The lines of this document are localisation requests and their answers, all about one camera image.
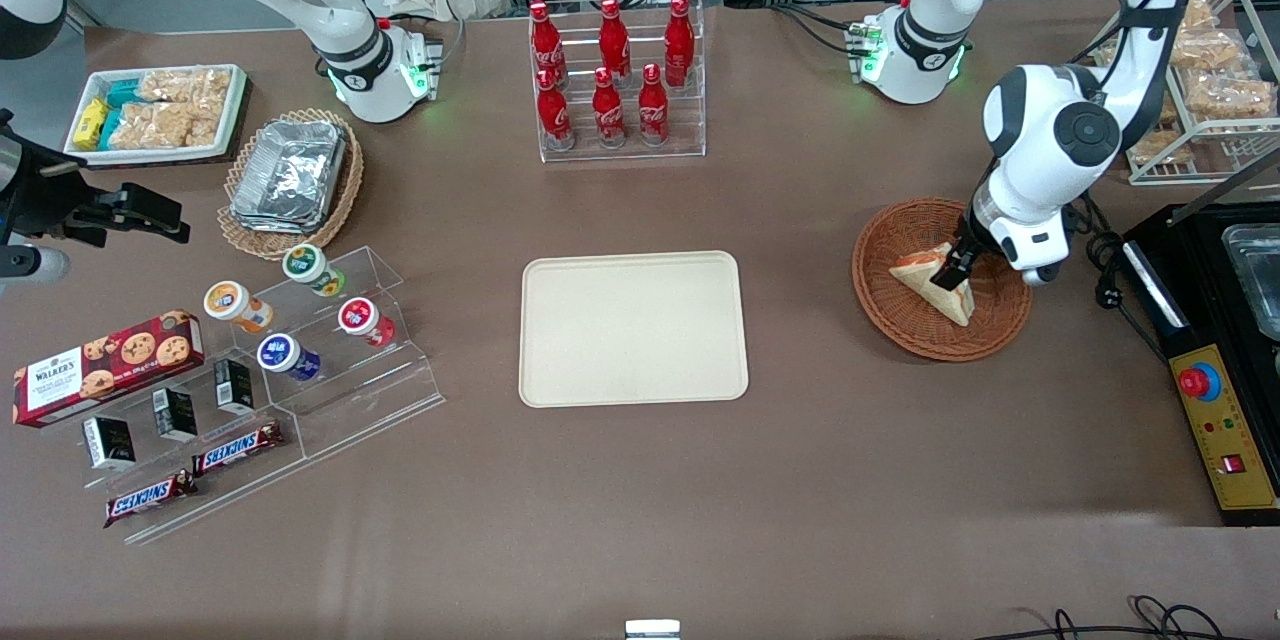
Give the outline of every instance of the table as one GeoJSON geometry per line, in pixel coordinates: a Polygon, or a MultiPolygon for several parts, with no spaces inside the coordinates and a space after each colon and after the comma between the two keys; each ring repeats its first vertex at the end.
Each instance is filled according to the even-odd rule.
{"type": "MultiPolygon", "coordinates": [[[[371,244],[402,271],[397,297],[448,402],[145,548],[97,527],[78,451],[5,428],[5,635],[586,639],[676,617],[690,640],[961,639],[1036,627],[1059,605],[1078,623],[1132,622],[1133,593],[1275,635],[1280,534],[1217,527],[1166,367],[1093,305],[1079,248],[1020,338],[974,365],[897,349],[849,279],[878,209],[973,191],[998,76],[1065,60],[1110,12],[989,3],[963,74],[923,108],[851,87],[785,17],[717,12],[709,154],[662,166],[540,165],[525,22],[468,26],[439,102],[356,125],[366,179],[333,244],[371,244]],[[741,268],[745,397],[521,404],[526,262],[685,250],[741,268]]],[[[256,83],[250,128],[292,108],[346,113],[296,31],[87,42],[93,69],[239,63],[256,83]]],[[[105,172],[183,202],[191,244],[60,244],[63,285],[0,298],[0,357],[17,367],[195,308],[221,276],[275,283],[274,262],[219,236],[224,172],[105,172]]],[[[1096,197],[1129,227],[1188,195],[1107,179],[1096,197]]]]}

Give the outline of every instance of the cup lid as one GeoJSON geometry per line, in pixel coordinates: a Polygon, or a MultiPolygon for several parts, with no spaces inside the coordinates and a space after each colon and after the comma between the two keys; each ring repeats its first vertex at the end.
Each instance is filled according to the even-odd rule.
{"type": "Polygon", "coordinates": [[[364,335],[372,329],[381,317],[378,306],[367,298],[351,298],[342,303],[338,311],[338,326],[351,335],[364,335]]]}
{"type": "Polygon", "coordinates": [[[205,293],[205,312],[215,320],[238,317],[248,307],[248,291],[234,280],[214,283],[205,293]]]}
{"type": "Polygon", "coordinates": [[[271,372],[289,370],[297,365],[300,357],[302,357],[302,349],[298,342],[284,333],[268,335],[257,347],[257,364],[262,366],[262,370],[271,372]]]}
{"type": "Polygon", "coordinates": [[[324,251],[311,243],[293,244],[280,262],[284,266],[284,275],[298,283],[319,279],[325,268],[324,251]]]}

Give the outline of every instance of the oval wicker basket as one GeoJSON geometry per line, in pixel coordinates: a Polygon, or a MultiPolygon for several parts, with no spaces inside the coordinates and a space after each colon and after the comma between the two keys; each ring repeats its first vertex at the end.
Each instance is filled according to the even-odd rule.
{"type": "Polygon", "coordinates": [[[974,311],[959,326],[918,293],[890,275],[905,253],[955,237],[965,204],[950,198],[911,198],[877,212],[858,237],[852,276],[858,301],[873,324],[910,352],[947,362],[984,358],[1011,343],[1032,312],[1032,289],[1004,259],[984,253],[969,285],[974,311]]]}
{"type": "MultiPolygon", "coordinates": [[[[289,233],[262,233],[261,230],[248,230],[239,227],[238,221],[232,216],[232,207],[220,207],[218,211],[218,225],[223,229],[223,236],[227,242],[234,247],[247,252],[255,253],[255,256],[266,260],[280,260],[284,257],[284,252],[292,248],[293,244],[298,243],[311,243],[316,247],[325,247],[329,244],[338,230],[342,229],[347,216],[351,215],[351,207],[356,204],[356,195],[360,192],[360,182],[365,174],[365,154],[360,148],[360,142],[356,140],[355,131],[347,120],[342,116],[334,115],[333,111],[328,110],[315,110],[315,108],[308,108],[308,110],[293,110],[285,111],[284,115],[275,116],[274,120],[297,120],[297,122],[333,122],[347,133],[347,150],[343,152],[342,157],[342,170],[338,178],[338,187],[333,192],[333,202],[329,207],[329,220],[325,220],[324,227],[315,230],[311,236],[293,236],[289,233]]],[[[230,170],[227,172],[227,183],[223,188],[227,189],[227,198],[230,201],[232,196],[236,195],[236,188],[239,186],[239,180],[244,175],[244,165],[248,157],[253,152],[257,145],[257,137],[261,133],[261,128],[253,137],[244,143],[239,154],[236,156],[236,163],[232,164],[230,170]]]]}

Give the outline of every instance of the acrylic bottle rack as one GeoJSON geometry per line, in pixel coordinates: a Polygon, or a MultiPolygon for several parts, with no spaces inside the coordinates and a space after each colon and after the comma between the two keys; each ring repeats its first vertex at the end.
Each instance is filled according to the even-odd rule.
{"type": "MultiPolygon", "coordinates": [[[[160,539],[444,402],[426,353],[410,338],[399,303],[390,292],[403,283],[402,276],[367,247],[330,262],[347,275],[337,297],[319,297],[288,280],[256,293],[275,308],[275,317],[265,333],[252,335],[237,328],[230,333],[229,347],[223,343],[221,348],[210,348],[207,337],[214,333],[206,330],[207,353],[202,366],[42,430],[81,445],[76,452],[84,462],[84,486],[95,499],[93,521],[102,522],[109,498],[159,483],[178,470],[189,471],[192,456],[270,420],[280,422],[285,436],[283,444],[211,471],[196,480],[198,490],[195,494],[124,517],[106,532],[123,531],[124,541],[131,545],[160,539]],[[356,294],[370,298],[396,323],[390,344],[375,348],[338,329],[338,308],[356,294]],[[314,349],[321,358],[320,372],[311,380],[297,381],[283,374],[261,371],[255,353],[269,333],[289,333],[303,347],[314,349]],[[214,365],[219,358],[233,358],[250,369],[255,403],[251,415],[236,416],[215,407],[214,365]],[[174,442],[156,435],[151,393],[159,388],[191,394],[196,426],[201,431],[197,438],[174,442]],[[95,415],[129,424],[137,456],[132,467],[120,471],[88,468],[81,424],[95,415]]],[[[202,330],[215,324],[210,317],[200,320],[202,330]]]]}
{"type": "MultiPolygon", "coordinates": [[[[626,122],[627,142],[620,148],[605,148],[595,133],[595,69],[600,65],[600,12],[586,1],[547,1],[552,22],[561,33],[564,63],[568,67],[568,87],[563,88],[568,104],[568,120],[576,142],[567,151],[549,151],[547,133],[538,120],[538,63],[532,47],[529,49],[530,83],[534,88],[534,125],[538,129],[538,152],[544,163],[571,160],[623,160],[623,157],[677,157],[707,154],[707,15],[703,0],[689,0],[689,20],[694,26],[694,61],[684,88],[667,88],[667,116],[671,134],[660,147],[653,148],[640,140],[640,72],[646,63],[663,65],[663,42],[671,3],[640,3],[622,10],[622,22],[631,38],[631,81],[618,87],[622,97],[622,119],[626,122]]],[[[529,20],[529,35],[532,32],[529,20]]]]}

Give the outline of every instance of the small black box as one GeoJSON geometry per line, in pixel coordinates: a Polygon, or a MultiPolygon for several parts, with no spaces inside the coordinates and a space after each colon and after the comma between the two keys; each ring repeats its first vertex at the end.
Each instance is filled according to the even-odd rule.
{"type": "Polygon", "coordinates": [[[151,393],[151,411],[156,417],[156,434],[170,440],[191,440],[196,431],[196,408],[191,396],[173,388],[160,388],[151,393]]]}
{"type": "Polygon", "coordinates": [[[233,358],[220,358],[214,365],[214,384],[218,387],[219,410],[236,415],[253,412],[253,380],[247,367],[233,358]]]}
{"type": "Polygon", "coordinates": [[[114,417],[91,417],[83,421],[82,428],[88,463],[93,470],[123,470],[137,460],[128,422],[114,417]]]}

